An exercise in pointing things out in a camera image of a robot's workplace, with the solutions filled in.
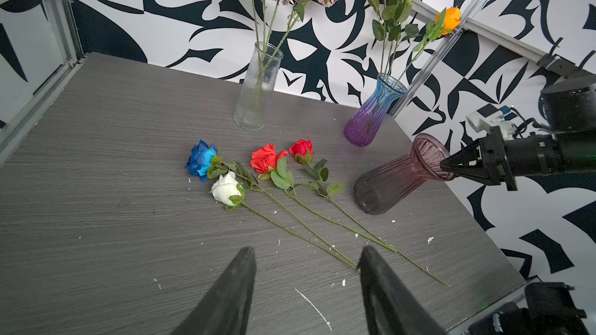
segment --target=table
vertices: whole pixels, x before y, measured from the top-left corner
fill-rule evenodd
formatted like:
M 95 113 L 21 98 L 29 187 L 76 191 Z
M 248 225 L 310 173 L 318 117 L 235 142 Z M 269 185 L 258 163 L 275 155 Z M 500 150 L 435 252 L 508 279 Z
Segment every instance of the table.
M 329 160 L 337 200 L 371 231 L 447 281 L 379 249 L 445 329 L 523 284 L 523 279 L 444 183 L 429 181 L 389 212 L 368 216 L 352 201 L 355 179 L 409 151 L 386 119 L 371 145 L 343 137 L 355 109 L 274 93 L 263 130 L 233 121 L 235 83 L 91 54 L 0 169 L 0 328 L 14 334 L 167 334 L 243 246 L 257 255 L 249 334 L 364 334 L 359 275 L 308 243 L 239 209 L 224 211 L 183 168 L 193 145 L 216 143 L 227 160 L 301 138 Z M 297 181 L 307 175 L 291 163 Z M 276 191 L 271 184 L 266 186 Z M 353 261 L 367 244 L 277 193 Z M 349 220 L 314 192 L 300 197 Z M 252 204 L 306 234 L 275 203 Z

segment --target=orange flower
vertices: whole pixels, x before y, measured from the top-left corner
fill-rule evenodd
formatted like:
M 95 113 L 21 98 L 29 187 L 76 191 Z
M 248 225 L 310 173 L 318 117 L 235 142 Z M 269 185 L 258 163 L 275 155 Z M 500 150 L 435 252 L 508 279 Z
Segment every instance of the orange flower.
M 279 154 L 275 154 L 275 145 L 267 144 L 253 153 L 253 160 L 250 161 L 250 166 L 259 174 L 268 174 L 269 168 L 277 167 L 277 160 L 290 154 L 287 150 L 282 150 Z
M 435 17 L 435 21 L 439 20 L 440 13 Z M 442 35 L 446 35 L 451 33 L 453 29 L 455 29 L 461 20 L 461 11 L 459 8 L 451 7 L 445 12 L 445 22 L 443 23 L 443 31 L 441 31 Z

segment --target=red rose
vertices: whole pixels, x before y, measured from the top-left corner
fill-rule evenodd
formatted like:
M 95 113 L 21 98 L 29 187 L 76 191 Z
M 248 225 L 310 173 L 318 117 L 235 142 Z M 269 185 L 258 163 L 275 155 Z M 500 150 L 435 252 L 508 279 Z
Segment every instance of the red rose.
M 250 161 L 250 166 L 259 174 L 268 174 L 269 167 L 277 167 L 277 160 L 285 157 L 287 154 L 289 154 L 287 150 L 282 150 L 279 154 L 275 154 L 275 145 L 267 144 L 253 153 L 253 160 Z
M 307 150 L 310 152 L 310 155 L 314 155 L 314 153 L 312 152 L 312 142 L 310 140 L 298 140 L 296 144 L 290 147 L 290 154 L 292 154 L 292 156 L 294 157 L 296 156 L 296 154 L 300 154 L 303 157 L 306 157 Z

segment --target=vase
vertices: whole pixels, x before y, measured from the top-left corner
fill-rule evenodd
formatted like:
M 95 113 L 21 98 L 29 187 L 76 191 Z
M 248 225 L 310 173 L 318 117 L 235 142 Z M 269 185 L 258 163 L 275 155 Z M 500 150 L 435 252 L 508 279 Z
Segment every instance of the vase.
M 414 138 L 410 153 L 362 174 L 354 184 L 360 208 L 379 215 L 412 193 L 427 180 L 450 181 L 455 174 L 441 169 L 449 152 L 433 136 L 421 133 Z
M 378 128 L 391 103 L 402 97 L 407 92 L 403 84 L 390 75 L 379 74 L 377 87 L 374 93 L 358 109 L 353 117 L 348 120 L 343 134 L 347 141 L 356 146 L 366 146 L 373 142 Z
M 275 46 L 255 43 L 255 52 L 242 82 L 240 96 L 234 110 L 234 120 L 246 130 L 260 130 L 271 105 L 277 72 L 284 54 Z

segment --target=blue flower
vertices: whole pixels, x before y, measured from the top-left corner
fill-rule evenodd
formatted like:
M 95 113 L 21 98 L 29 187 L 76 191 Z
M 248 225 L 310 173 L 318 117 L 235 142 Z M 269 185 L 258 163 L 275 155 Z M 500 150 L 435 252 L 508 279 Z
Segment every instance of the blue flower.
M 201 140 L 197 146 L 192 148 L 185 168 L 188 168 L 192 175 L 199 176 L 201 181 L 206 181 L 207 170 L 211 167 L 211 158 L 217 154 L 218 148 L 215 145 L 209 146 Z

